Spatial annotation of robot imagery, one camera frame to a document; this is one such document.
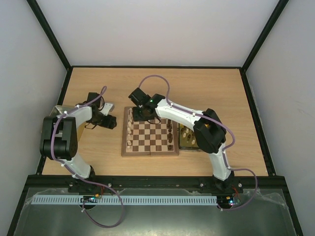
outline wooden chessboard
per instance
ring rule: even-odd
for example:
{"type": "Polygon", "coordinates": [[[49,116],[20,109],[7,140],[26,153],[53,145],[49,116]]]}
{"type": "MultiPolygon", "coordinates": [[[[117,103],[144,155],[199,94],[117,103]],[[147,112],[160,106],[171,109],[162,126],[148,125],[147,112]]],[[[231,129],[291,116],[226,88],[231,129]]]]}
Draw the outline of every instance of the wooden chessboard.
{"type": "Polygon", "coordinates": [[[125,107],[122,156],[167,156],[179,155],[177,123],[171,121],[171,132],[167,128],[167,119],[134,121],[132,107],[125,107]]]}

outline purple cable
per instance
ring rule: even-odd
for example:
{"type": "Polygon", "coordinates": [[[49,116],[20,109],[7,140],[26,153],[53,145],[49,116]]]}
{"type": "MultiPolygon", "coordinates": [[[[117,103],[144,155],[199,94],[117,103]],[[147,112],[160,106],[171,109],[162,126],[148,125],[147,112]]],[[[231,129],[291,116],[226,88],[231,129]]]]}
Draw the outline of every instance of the purple cable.
{"type": "MultiPolygon", "coordinates": [[[[138,88],[140,88],[141,85],[143,84],[143,82],[144,82],[146,79],[150,78],[150,77],[158,77],[158,78],[160,78],[160,79],[163,79],[163,80],[166,82],[166,84],[167,84],[167,92],[166,92],[165,99],[166,99],[166,102],[167,102],[168,105],[170,105],[171,107],[173,107],[173,108],[175,108],[175,109],[177,109],[177,110],[180,110],[180,111],[182,111],[182,112],[186,112],[186,113],[188,113],[188,114],[190,114],[190,115],[192,115],[192,114],[194,113],[194,112],[188,111],[188,110],[186,110],[186,109],[184,109],[184,108],[178,107],[178,106],[172,104],[172,103],[168,100],[168,96],[169,96],[169,92],[170,92],[170,84],[169,84],[168,80],[167,80],[166,78],[164,78],[163,76],[160,76],[160,75],[149,75],[149,76],[146,76],[146,77],[143,78],[143,80],[140,82],[138,88]]],[[[219,205],[218,205],[218,208],[219,208],[220,210],[222,210],[222,211],[230,211],[230,210],[236,210],[236,209],[240,209],[240,208],[245,207],[246,205],[248,205],[248,204],[253,200],[253,198],[254,198],[255,195],[256,195],[256,192],[257,192],[257,189],[258,189],[258,179],[257,179],[256,174],[255,174],[252,170],[247,169],[247,168],[232,169],[232,168],[227,164],[227,159],[226,159],[226,156],[225,156],[225,152],[224,152],[224,151],[225,151],[226,149],[232,147],[232,146],[235,144],[235,136],[234,136],[233,132],[232,132],[226,125],[224,125],[224,124],[218,122],[218,121],[215,120],[215,119],[212,119],[212,118],[210,118],[210,117],[204,116],[204,115],[202,115],[202,114],[195,114],[195,115],[198,116],[198,117],[207,119],[207,120],[209,120],[209,121],[212,121],[213,123],[215,123],[215,124],[221,126],[221,127],[224,128],[226,131],[228,131],[229,134],[232,136],[232,142],[231,142],[229,145],[227,145],[227,146],[225,146],[224,148],[222,148],[223,160],[224,160],[225,167],[226,167],[227,169],[231,170],[231,171],[248,171],[248,172],[252,173],[252,175],[254,176],[254,179],[255,179],[255,189],[254,189],[254,193],[253,193],[253,195],[251,196],[251,198],[250,198],[246,203],[244,203],[244,204],[241,205],[241,206],[238,206],[238,207],[236,207],[236,208],[231,208],[231,209],[223,209],[223,208],[221,208],[219,205]]]]}
{"type": "Polygon", "coordinates": [[[98,97],[96,97],[95,99],[93,99],[92,101],[90,101],[90,102],[88,102],[88,103],[86,103],[86,104],[84,104],[84,105],[77,105],[74,109],[72,109],[71,111],[69,111],[69,112],[67,112],[67,113],[62,114],[62,115],[58,118],[56,124],[54,125],[54,130],[53,130],[53,134],[52,134],[52,137],[51,137],[51,145],[50,145],[51,150],[50,150],[50,154],[51,154],[52,158],[53,158],[55,161],[58,161],[58,162],[60,162],[62,165],[64,165],[64,167],[65,167],[72,175],[75,175],[78,179],[82,180],[82,181],[85,182],[85,183],[90,183],[90,184],[95,184],[95,185],[98,185],[98,186],[101,186],[101,187],[105,187],[105,188],[111,190],[114,194],[117,195],[117,197],[118,197],[118,199],[119,199],[119,201],[120,201],[120,203],[121,203],[121,205],[122,205],[122,214],[121,214],[119,220],[118,220],[114,225],[107,226],[107,225],[102,225],[102,224],[96,222],[96,221],[89,215],[89,213],[88,213],[88,212],[85,210],[85,208],[84,208],[86,201],[84,201],[83,204],[82,204],[83,211],[85,212],[85,214],[89,217],[89,219],[90,219],[94,224],[96,224],[97,226],[100,226],[100,227],[102,227],[102,228],[109,229],[109,228],[113,228],[113,227],[115,227],[115,226],[118,226],[120,223],[122,223],[122,221],[123,221],[123,219],[124,219],[124,216],[125,216],[125,207],[124,207],[124,203],[123,203],[123,200],[122,200],[122,198],[120,197],[120,195],[119,195],[113,188],[111,188],[111,187],[109,187],[109,186],[107,186],[107,185],[105,185],[105,184],[97,183],[97,182],[92,182],[92,181],[89,181],[89,180],[86,180],[86,179],[82,178],[81,176],[79,176],[78,174],[76,174],[64,161],[57,159],[57,158],[55,157],[55,153],[54,153],[55,137],[56,137],[56,132],[57,132],[58,125],[60,124],[60,121],[61,121],[64,117],[66,117],[67,115],[69,115],[69,114],[71,114],[71,113],[77,111],[78,109],[80,109],[80,108],[82,108],[82,107],[87,107],[87,106],[89,106],[90,104],[92,104],[93,102],[97,101],[99,98],[101,98],[101,97],[104,95],[104,93],[106,92],[106,89],[107,89],[107,86],[104,86],[104,87],[102,88],[102,90],[101,90],[101,92],[100,92],[100,95],[99,95],[98,97]]]}

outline purple hose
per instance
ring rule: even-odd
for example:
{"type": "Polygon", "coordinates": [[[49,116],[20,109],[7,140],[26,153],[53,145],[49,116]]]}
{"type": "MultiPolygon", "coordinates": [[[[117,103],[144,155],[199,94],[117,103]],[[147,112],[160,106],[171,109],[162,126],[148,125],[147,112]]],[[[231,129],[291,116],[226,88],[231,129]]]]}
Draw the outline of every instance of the purple hose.
{"type": "Polygon", "coordinates": [[[89,213],[85,210],[84,206],[85,206],[85,203],[86,201],[83,202],[83,205],[82,205],[82,208],[83,208],[83,211],[85,212],[85,214],[88,216],[88,218],[94,223],[96,224],[97,226],[100,226],[102,228],[106,228],[106,229],[109,229],[109,228],[113,228],[117,225],[119,225],[120,223],[122,223],[123,219],[124,219],[124,216],[125,216],[125,207],[124,207],[124,203],[123,203],[123,200],[122,198],[120,197],[120,195],[111,187],[105,185],[105,184],[102,184],[102,183],[97,183],[97,182],[92,182],[92,181],[89,181],[89,180],[86,180],[84,178],[82,178],[81,176],[79,176],[78,174],[76,174],[63,160],[59,160],[55,157],[55,153],[54,153],[54,145],[55,145],[55,137],[56,137],[56,132],[57,132],[57,128],[58,128],[58,125],[60,124],[60,121],[66,117],[67,115],[70,115],[71,113],[77,111],[78,109],[82,108],[82,107],[87,107],[89,106],[90,104],[92,104],[93,102],[97,101],[99,98],[101,98],[104,93],[106,92],[106,89],[107,89],[107,86],[104,86],[100,92],[100,95],[98,97],[96,97],[95,99],[93,99],[92,101],[84,104],[84,105],[78,105],[76,106],[74,109],[72,109],[71,111],[68,111],[67,113],[64,113],[62,114],[56,124],[54,125],[54,130],[53,130],[53,134],[52,134],[52,137],[51,137],[51,150],[50,150],[50,154],[52,156],[52,158],[55,160],[55,161],[58,161],[60,162],[62,165],[64,165],[64,167],[72,174],[72,175],[75,175],[75,177],[77,177],[78,179],[82,180],[83,182],[85,183],[90,183],[90,184],[95,184],[95,185],[98,185],[98,186],[101,186],[101,187],[105,187],[109,190],[111,190],[114,194],[117,195],[121,205],[122,205],[122,214],[119,218],[119,220],[114,224],[114,225],[110,225],[110,226],[107,226],[107,225],[102,225],[102,224],[99,224],[98,222],[96,222],[90,215],[89,213]]]}
{"type": "MultiPolygon", "coordinates": [[[[186,109],[184,109],[184,108],[181,108],[181,107],[178,107],[178,106],[176,106],[176,105],[174,105],[174,104],[171,104],[171,102],[170,102],[169,99],[168,99],[169,92],[170,92],[170,85],[169,85],[168,80],[167,80],[166,78],[164,78],[163,76],[160,76],[160,75],[149,75],[149,76],[145,77],[145,78],[140,82],[140,84],[139,84],[138,87],[140,88],[141,85],[143,84],[143,82],[144,82],[146,79],[150,78],[150,77],[158,77],[158,78],[160,78],[160,79],[163,79],[163,80],[166,82],[166,84],[167,84],[167,92],[166,92],[165,99],[166,99],[166,102],[167,102],[168,105],[170,105],[170,106],[172,106],[173,108],[175,108],[175,109],[177,109],[177,110],[180,110],[180,111],[182,111],[182,112],[186,112],[186,113],[188,113],[188,114],[190,114],[190,115],[193,114],[193,112],[191,112],[191,111],[189,111],[189,110],[186,110],[186,109]]],[[[213,123],[215,123],[215,124],[221,126],[221,127],[224,128],[226,131],[228,131],[229,134],[232,136],[232,142],[231,142],[229,145],[227,145],[227,146],[225,146],[224,148],[222,148],[223,160],[224,160],[224,164],[225,164],[226,168],[229,169],[229,170],[231,170],[231,171],[248,171],[248,172],[252,173],[252,175],[254,176],[254,179],[255,179],[255,189],[254,189],[254,193],[253,193],[252,197],[251,197],[246,203],[244,203],[244,204],[241,205],[241,206],[238,206],[238,207],[236,207],[236,208],[231,208],[231,209],[223,209],[223,208],[221,208],[221,207],[218,205],[219,209],[221,209],[222,211],[230,211],[230,210],[236,210],[236,209],[240,209],[240,208],[245,207],[246,205],[248,205],[248,204],[253,200],[253,198],[254,198],[255,195],[256,195],[256,192],[257,192],[257,189],[258,189],[258,179],[257,179],[256,174],[255,174],[252,170],[247,169],[247,168],[232,169],[232,168],[227,164],[227,158],[226,158],[226,156],[225,156],[224,151],[225,151],[226,149],[232,147],[232,146],[235,144],[235,136],[234,136],[233,132],[232,132],[226,125],[224,125],[224,124],[218,122],[218,121],[215,120],[215,119],[212,119],[212,118],[210,118],[210,117],[204,116],[204,115],[202,115],[202,114],[195,114],[195,115],[198,116],[198,117],[207,119],[207,120],[209,120],[209,121],[212,121],[213,123]]]]}

